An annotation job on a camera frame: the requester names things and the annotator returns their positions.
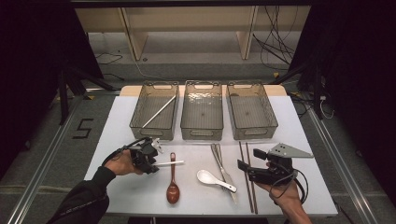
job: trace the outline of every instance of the gray floor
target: gray floor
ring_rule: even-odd
[[[265,38],[267,33],[258,33],[257,37]],[[299,33],[292,33],[286,39],[291,48],[295,48]],[[142,60],[134,63],[128,50],[125,38],[120,34],[90,34],[92,49],[98,56],[101,69],[105,75],[105,82],[116,87],[138,85],[147,79],[261,79],[272,81],[274,72],[284,74],[286,64],[264,52],[261,47],[252,42],[248,60],[241,60],[239,47],[234,33],[153,33],[149,34]],[[262,64],[276,67],[268,68]],[[296,91],[295,84],[298,76],[284,83],[287,91]],[[84,82],[87,88],[96,88],[90,82]],[[92,97],[71,99],[76,106],[70,123],[64,130],[64,139],[56,148],[56,154],[50,161],[49,169],[39,182],[37,194],[33,195],[31,203],[26,204],[26,214],[23,223],[45,223],[55,211],[64,195],[82,180],[91,161],[93,152],[106,123],[108,112],[112,106],[116,92],[90,91]],[[303,113],[304,107],[296,103],[296,112]],[[0,223],[7,223],[14,207],[25,192],[26,187],[33,180],[40,162],[53,146],[52,139],[60,130],[60,102],[54,99],[46,117],[37,128],[31,139],[31,148],[22,151],[13,162],[7,174],[0,181]],[[334,199],[355,223],[368,223],[361,216],[361,209],[356,202],[337,166],[332,160],[329,150],[322,140],[315,123],[314,113],[308,110],[301,116],[301,123],[312,147],[318,167],[323,174],[327,187]],[[88,138],[76,139],[85,132],[78,130],[82,119],[92,119],[84,122],[84,127],[91,128]],[[377,223],[396,223],[396,210],[387,195],[375,181],[370,169],[359,157],[343,124],[334,116],[324,119],[321,125],[329,131],[336,148],[340,152],[346,167],[363,199],[368,202]],[[339,212],[336,217],[312,217],[314,223],[349,223],[347,217]],[[101,223],[126,223],[127,217],[105,216]],[[270,223],[283,223],[283,217],[269,217]]]

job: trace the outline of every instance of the clear plastic bin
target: clear plastic bin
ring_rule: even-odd
[[[184,140],[221,140],[222,89],[219,81],[187,81],[181,134]]]
[[[175,99],[143,128],[143,126],[173,97],[175,97]],[[130,123],[134,138],[158,137],[161,140],[173,140],[178,99],[177,82],[146,81],[142,86]]]
[[[273,137],[278,126],[276,116],[260,81],[230,81],[226,98],[233,139]]]

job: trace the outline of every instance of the chopsticks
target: chopsticks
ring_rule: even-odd
[[[242,162],[245,162],[244,152],[242,151],[241,142],[239,142],[239,150],[241,151]],[[251,202],[250,187],[248,186],[248,174],[246,172],[245,172],[245,182],[247,183],[247,196],[248,196],[248,203],[250,204],[250,212],[253,213],[253,204]]]
[[[249,153],[248,153],[248,143],[246,143],[246,145],[247,145],[247,164],[250,166],[250,156],[249,156]],[[252,191],[252,194],[253,194],[254,213],[258,214],[259,211],[257,210],[256,192],[254,191],[254,183],[253,183],[253,181],[250,181],[250,184],[251,184],[251,191]]]

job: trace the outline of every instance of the white table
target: white table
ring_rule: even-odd
[[[276,114],[278,128],[274,137],[261,141],[248,141],[252,166],[265,167],[265,161],[253,157],[253,148],[264,151],[284,143],[300,150],[312,153],[307,142],[303,127],[298,119],[289,96],[269,96]],[[85,179],[91,179],[103,160],[115,149],[134,141],[129,127],[137,96],[117,96],[108,115],[106,126],[92,157]],[[151,217],[251,217],[281,216],[278,206],[268,197],[268,193],[255,186],[258,215],[250,212],[248,190],[244,172],[237,168],[237,160],[241,160],[239,144],[233,140],[227,102],[223,99],[224,130],[221,144],[223,166],[231,175],[237,190],[237,204],[229,192],[219,186],[205,185],[199,182],[196,174],[205,169],[216,177],[220,177],[219,167],[210,149],[211,143],[186,142],[181,137],[180,119],[182,98],[179,100],[175,138],[163,143],[164,153],[155,157],[157,162],[170,161],[170,153],[175,152],[177,161],[185,161],[176,167],[176,182],[180,188],[180,199],[176,204],[166,200],[166,189],[171,180],[171,169],[161,167],[160,171],[150,175],[117,176],[107,187],[110,198],[109,214],[121,216]],[[244,158],[247,160],[245,142],[242,142]],[[309,195],[304,203],[304,210],[311,217],[332,217],[337,210],[331,195],[318,169],[315,159],[293,159],[293,167],[302,171],[309,183]]]

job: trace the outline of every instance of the cabinet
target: cabinet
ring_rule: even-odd
[[[279,7],[278,30],[301,31],[310,7]],[[86,33],[125,33],[139,60],[149,32],[235,31],[241,58],[248,59],[253,32],[270,31],[275,7],[76,8]]]

